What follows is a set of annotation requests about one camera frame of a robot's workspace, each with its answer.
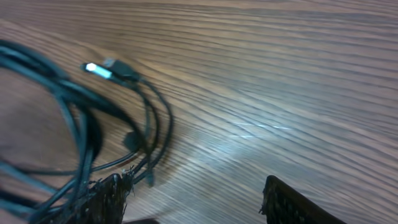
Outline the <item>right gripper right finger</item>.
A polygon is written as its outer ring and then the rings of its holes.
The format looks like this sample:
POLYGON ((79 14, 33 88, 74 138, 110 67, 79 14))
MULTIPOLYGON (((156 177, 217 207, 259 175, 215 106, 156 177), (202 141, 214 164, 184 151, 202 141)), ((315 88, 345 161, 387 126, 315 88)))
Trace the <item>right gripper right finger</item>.
POLYGON ((274 175, 266 179, 259 213, 267 224, 346 224, 274 175))

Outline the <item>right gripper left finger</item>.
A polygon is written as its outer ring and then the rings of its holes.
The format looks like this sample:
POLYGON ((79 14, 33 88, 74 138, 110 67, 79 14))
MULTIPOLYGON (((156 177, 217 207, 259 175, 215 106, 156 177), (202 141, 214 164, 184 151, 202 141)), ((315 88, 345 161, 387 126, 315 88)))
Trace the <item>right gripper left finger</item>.
POLYGON ((46 222, 50 224, 121 224, 132 174, 113 174, 46 222))

